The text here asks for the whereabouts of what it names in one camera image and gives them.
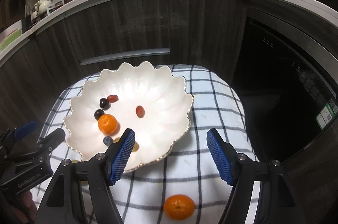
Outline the person left hand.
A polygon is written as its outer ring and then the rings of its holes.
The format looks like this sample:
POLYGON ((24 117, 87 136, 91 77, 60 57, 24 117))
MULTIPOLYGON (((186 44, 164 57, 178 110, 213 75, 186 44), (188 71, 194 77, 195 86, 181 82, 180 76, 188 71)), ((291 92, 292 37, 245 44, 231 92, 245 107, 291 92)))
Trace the person left hand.
POLYGON ((30 191, 26 191, 17 196, 17 199, 21 202, 21 205, 25 208, 25 213, 21 209, 15 208, 15 213, 21 223, 28 223, 29 221, 35 221, 37 215, 37 207, 33 201, 33 196, 30 191))

